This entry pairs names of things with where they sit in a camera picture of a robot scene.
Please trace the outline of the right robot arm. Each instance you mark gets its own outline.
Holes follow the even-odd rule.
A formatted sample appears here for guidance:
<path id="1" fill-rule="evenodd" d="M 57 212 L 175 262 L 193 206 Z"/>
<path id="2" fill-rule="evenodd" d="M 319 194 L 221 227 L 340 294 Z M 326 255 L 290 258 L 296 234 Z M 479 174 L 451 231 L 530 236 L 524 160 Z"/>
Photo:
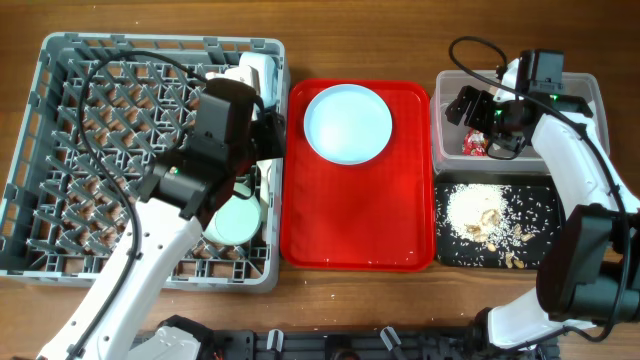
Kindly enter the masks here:
<path id="1" fill-rule="evenodd" d="M 495 93 L 465 86 L 445 110 L 513 153 L 533 147 L 566 215 L 535 289 L 485 315 L 489 346 L 504 352 L 595 326 L 602 341 L 639 320 L 639 200 L 598 141 L 586 100 L 567 94 L 563 65 L 559 51 L 524 51 L 498 68 Z"/>

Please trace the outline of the small blue food bowl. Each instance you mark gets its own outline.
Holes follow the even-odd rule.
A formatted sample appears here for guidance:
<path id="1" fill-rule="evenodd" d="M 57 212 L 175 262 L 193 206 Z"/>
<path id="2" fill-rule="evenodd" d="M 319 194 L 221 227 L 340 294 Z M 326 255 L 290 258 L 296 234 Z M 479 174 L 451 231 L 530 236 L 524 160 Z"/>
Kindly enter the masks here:
<path id="1" fill-rule="evenodd" d="M 275 61 L 268 55 L 245 52 L 241 55 L 240 66 L 249 66 L 257 73 L 258 90 L 265 107 L 276 103 L 277 69 Z"/>

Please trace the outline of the light blue plate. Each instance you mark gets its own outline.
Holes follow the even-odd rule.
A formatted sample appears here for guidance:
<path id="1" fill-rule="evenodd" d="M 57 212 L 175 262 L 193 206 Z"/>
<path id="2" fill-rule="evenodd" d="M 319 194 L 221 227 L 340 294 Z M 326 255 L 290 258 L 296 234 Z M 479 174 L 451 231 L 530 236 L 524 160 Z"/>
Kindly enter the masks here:
<path id="1" fill-rule="evenodd" d="M 311 100 L 303 130 L 320 157 L 352 166 L 383 152 L 391 139 L 393 120 L 388 105 L 376 92 L 361 85 L 340 84 Z"/>

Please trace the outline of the red candy wrapper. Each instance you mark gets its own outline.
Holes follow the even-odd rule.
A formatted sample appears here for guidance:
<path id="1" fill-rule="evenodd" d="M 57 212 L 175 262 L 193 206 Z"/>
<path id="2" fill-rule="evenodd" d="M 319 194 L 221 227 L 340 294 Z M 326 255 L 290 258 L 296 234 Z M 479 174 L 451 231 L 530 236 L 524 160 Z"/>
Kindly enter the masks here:
<path id="1" fill-rule="evenodd" d="M 464 137 L 462 153 L 467 156 L 485 156 L 487 144 L 488 139 L 482 132 L 471 129 Z"/>

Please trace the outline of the white plastic spoon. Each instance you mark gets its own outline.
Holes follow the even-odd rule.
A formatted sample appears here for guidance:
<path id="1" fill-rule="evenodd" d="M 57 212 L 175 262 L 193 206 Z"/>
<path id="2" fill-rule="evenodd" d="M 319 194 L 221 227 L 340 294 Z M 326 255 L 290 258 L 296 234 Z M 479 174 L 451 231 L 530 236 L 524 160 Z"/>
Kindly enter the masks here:
<path id="1" fill-rule="evenodd" d="M 260 206 L 261 206 L 261 237 L 263 240 L 267 238 L 268 233 L 268 213 L 270 203 L 270 174 L 272 167 L 272 160 L 261 160 L 257 162 L 257 166 L 260 169 Z"/>

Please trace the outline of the light green bowl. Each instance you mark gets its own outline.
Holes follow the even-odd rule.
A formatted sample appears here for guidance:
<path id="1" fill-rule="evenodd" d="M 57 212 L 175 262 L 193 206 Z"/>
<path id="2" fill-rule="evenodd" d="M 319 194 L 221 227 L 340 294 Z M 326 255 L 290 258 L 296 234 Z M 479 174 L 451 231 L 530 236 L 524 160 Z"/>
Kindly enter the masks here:
<path id="1" fill-rule="evenodd" d="M 242 245 L 251 240 L 261 226 L 262 210 L 251 190 L 241 183 L 234 185 L 234 191 L 248 199 L 233 195 L 213 216 L 203 236 L 226 246 Z"/>

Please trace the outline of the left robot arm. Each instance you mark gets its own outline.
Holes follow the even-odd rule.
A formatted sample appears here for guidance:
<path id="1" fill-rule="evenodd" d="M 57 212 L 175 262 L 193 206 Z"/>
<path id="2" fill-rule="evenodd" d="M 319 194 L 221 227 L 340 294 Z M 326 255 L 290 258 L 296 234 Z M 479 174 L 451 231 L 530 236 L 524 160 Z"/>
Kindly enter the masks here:
<path id="1" fill-rule="evenodd" d="M 271 169 L 284 155 L 278 113 L 200 108 L 183 148 L 161 154 L 145 176 L 131 222 L 86 297 L 39 352 L 41 359 L 220 359 L 213 330 L 181 316 L 148 340 L 138 330 L 183 256 L 207 234 L 242 245 L 256 235 L 278 241 L 278 211 L 236 175 L 258 160 Z"/>

